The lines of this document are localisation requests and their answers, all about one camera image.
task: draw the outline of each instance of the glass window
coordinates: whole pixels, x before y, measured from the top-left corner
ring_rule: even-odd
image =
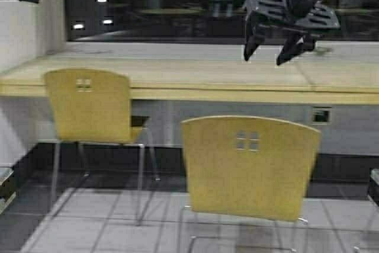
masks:
[[[242,44],[245,0],[66,0],[68,35],[81,41]],[[379,38],[379,0],[323,0],[341,29],[326,40]],[[266,44],[282,43],[274,33]]]

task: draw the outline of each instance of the wooden counter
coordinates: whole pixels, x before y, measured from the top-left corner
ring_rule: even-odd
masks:
[[[289,104],[379,104],[379,65],[242,60],[47,56],[0,73],[0,95],[46,96],[42,75],[61,68],[105,69],[131,78],[139,100]]]

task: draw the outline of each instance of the wall socket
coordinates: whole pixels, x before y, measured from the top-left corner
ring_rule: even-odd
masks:
[[[313,125],[330,124],[331,112],[332,112],[331,107],[313,107],[312,124]]]

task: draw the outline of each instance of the yellow chair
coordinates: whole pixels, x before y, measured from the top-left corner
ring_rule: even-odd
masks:
[[[56,123],[52,205],[56,200],[60,144],[78,142],[79,153],[88,170],[83,144],[129,145],[139,147],[139,177],[136,222],[139,222],[140,191],[144,171],[144,144],[136,140],[147,131],[150,157],[156,181],[159,181],[152,134],[145,126],[148,117],[131,116],[130,81],[128,77],[91,69],[61,69],[44,75],[47,95]]]
[[[186,209],[294,222],[294,231],[299,219],[307,224],[299,215],[318,130],[262,117],[215,116],[183,121],[182,138],[191,202]],[[179,220],[178,242],[182,212]],[[293,251],[279,242],[279,248],[267,248]]]

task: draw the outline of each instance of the chair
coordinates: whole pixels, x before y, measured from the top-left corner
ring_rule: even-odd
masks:
[[[147,131],[155,180],[159,181],[152,134],[145,126],[148,117],[130,115],[128,77],[91,69],[61,69],[44,75],[47,95],[57,130],[54,149],[52,205],[56,200],[60,144],[78,142],[79,154],[89,175],[83,144],[129,145],[139,147],[136,222],[139,223],[140,191],[143,183],[145,145],[136,143]]]
[[[262,117],[215,116],[182,122],[188,191],[194,212],[294,222],[320,143],[320,132]],[[183,223],[179,218],[178,250]],[[197,236],[188,248],[192,252]],[[279,248],[284,249],[281,238]]]
[[[367,247],[367,245],[362,245],[362,241],[368,237],[374,221],[379,220],[377,219],[379,217],[379,168],[371,170],[367,196],[372,204],[372,211],[370,217],[368,218],[367,224],[362,231],[362,235],[359,237],[358,242],[353,247],[354,252],[356,253],[360,253],[361,250],[379,250],[379,247]]]

